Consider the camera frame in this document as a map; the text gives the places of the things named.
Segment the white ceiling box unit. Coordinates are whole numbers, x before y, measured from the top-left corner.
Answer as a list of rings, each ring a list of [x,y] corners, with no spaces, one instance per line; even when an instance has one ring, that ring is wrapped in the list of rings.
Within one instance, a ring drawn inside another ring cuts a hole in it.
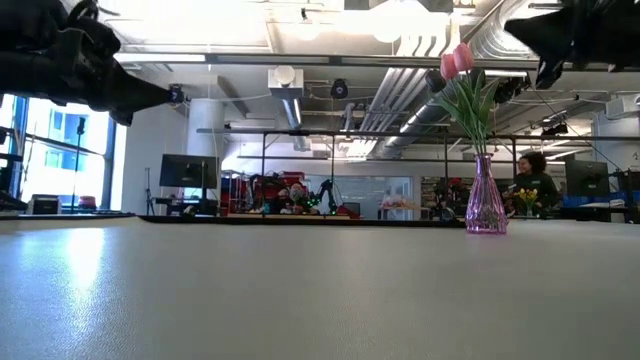
[[[304,95],[304,72],[289,65],[268,70],[268,89],[279,99],[297,99]]]

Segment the black thin tripod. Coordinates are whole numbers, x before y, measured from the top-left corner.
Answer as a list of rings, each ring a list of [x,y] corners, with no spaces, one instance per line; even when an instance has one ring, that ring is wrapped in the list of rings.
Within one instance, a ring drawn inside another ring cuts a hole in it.
[[[145,172],[145,204],[146,204],[146,215],[155,215],[154,209],[154,198],[151,193],[151,180],[150,180],[150,168],[146,167],[144,169]]]

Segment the purple glass vase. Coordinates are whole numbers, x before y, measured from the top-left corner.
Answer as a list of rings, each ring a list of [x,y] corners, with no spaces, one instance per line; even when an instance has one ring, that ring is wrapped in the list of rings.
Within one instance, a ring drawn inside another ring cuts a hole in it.
[[[466,208],[466,230],[471,234],[504,235],[508,219],[492,173],[492,154],[475,155],[476,172]]]

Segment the white round column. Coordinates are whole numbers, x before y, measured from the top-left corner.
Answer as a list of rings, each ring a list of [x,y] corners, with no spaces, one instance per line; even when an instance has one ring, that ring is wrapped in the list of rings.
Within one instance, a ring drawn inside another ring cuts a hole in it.
[[[215,156],[224,152],[225,105],[208,98],[193,99],[187,123],[186,153],[188,155]]]

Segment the silver ventilation duct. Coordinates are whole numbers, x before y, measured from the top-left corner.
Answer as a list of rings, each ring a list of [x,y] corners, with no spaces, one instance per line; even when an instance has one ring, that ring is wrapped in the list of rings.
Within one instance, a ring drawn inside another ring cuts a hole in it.
[[[390,0],[377,11],[397,11],[400,57],[441,58],[460,44],[478,59],[525,61],[533,53],[506,34],[505,22],[514,14],[528,17],[533,0]],[[359,131],[420,132],[439,124],[445,111],[428,93],[426,75],[438,68],[389,68],[378,87]]]

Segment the black background rig frame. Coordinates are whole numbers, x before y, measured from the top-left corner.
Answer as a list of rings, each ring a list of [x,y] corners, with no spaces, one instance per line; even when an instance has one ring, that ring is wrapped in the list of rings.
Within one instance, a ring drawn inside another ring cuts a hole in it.
[[[268,161],[304,162],[328,161],[363,167],[375,163],[434,163],[441,167],[441,175],[449,178],[454,163],[472,163],[475,148],[471,139],[462,133],[448,133],[443,124],[432,124],[428,132],[376,132],[376,131],[328,131],[328,130],[275,130],[275,129],[213,129],[198,128],[197,135],[217,135],[229,138],[236,150],[226,152],[225,160],[257,160],[261,170]],[[599,148],[604,143],[613,145],[640,145],[640,136],[614,135],[562,135],[534,136],[497,134],[485,137],[486,146],[497,146],[493,163],[510,166],[517,171],[520,142],[531,141],[541,150],[553,150],[570,144],[571,152],[591,151],[619,169],[622,162],[613,159]]]

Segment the grey overhead frame beam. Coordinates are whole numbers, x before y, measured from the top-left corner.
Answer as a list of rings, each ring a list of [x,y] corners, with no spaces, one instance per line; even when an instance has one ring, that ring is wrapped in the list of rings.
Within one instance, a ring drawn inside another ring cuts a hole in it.
[[[261,54],[261,53],[117,53],[120,63],[219,64],[219,65],[291,65],[371,68],[438,68],[437,57]]]

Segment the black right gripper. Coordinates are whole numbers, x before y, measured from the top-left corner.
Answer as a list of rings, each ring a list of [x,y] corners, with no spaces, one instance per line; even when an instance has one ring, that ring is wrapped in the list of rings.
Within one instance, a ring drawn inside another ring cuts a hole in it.
[[[510,19],[504,29],[539,55],[537,88],[549,89],[565,62],[584,69],[604,15],[613,0],[563,0],[563,8],[527,19]]]

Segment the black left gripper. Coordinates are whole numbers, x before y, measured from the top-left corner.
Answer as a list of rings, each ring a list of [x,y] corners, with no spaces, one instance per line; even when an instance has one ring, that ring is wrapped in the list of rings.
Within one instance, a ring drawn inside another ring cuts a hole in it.
[[[129,74],[118,62],[69,66],[44,54],[8,51],[0,52],[0,94],[88,105],[121,125],[130,125],[134,112],[170,99],[167,88]]]

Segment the yellow flower bouquet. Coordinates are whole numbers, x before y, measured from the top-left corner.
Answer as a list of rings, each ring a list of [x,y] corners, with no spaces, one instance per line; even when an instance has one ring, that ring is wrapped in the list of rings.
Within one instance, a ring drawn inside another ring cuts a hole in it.
[[[536,189],[521,188],[516,193],[516,196],[522,210],[522,215],[525,217],[533,217],[534,210],[541,207]]]

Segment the black light stand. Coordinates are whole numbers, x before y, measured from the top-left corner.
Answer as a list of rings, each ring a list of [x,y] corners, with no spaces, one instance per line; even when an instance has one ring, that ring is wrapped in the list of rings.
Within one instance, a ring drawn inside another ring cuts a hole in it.
[[[77,129],[76,129],[77,141],[76,141],[76,153],[75,153],[74,180],[73,180],[72,197],[71,197],[71,213],[75,212],[75,207],[76,207],[76,181],[77,181],[77,173],[79,170],[79,163],[80,163],[81,141],[82,141],[82,136],[85,133],[85,124],[86,124],[86,118],[80,117]]]

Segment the blue storage bin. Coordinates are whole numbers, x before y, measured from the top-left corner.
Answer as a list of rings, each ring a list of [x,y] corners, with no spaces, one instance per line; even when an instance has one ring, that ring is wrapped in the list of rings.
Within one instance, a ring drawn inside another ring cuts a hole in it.
[[[627,208],[633,205],[640,205],[640,192],[633,192],[632,199],[628,200],[626,195],[617,192],[610,193],[604,197],[579,197],[564,195],[561,200],[563,207],[596,207],[596,208]]]

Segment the black computer monitor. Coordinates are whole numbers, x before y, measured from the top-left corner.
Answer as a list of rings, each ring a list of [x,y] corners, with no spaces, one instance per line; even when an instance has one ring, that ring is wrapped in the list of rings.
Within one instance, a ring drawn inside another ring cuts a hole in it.
[[[565,162],[565,172],[569,196],[603,197],[610,193],[606,163],[569,160]]]
[[[162,157],[159,185],[161,187],[195,189],[197,199],[174,197],[168,203],[167,213],[181,215],[218,214],[218,201],[208,196],[218,185],[218,159],[212,156],[164,154]]]

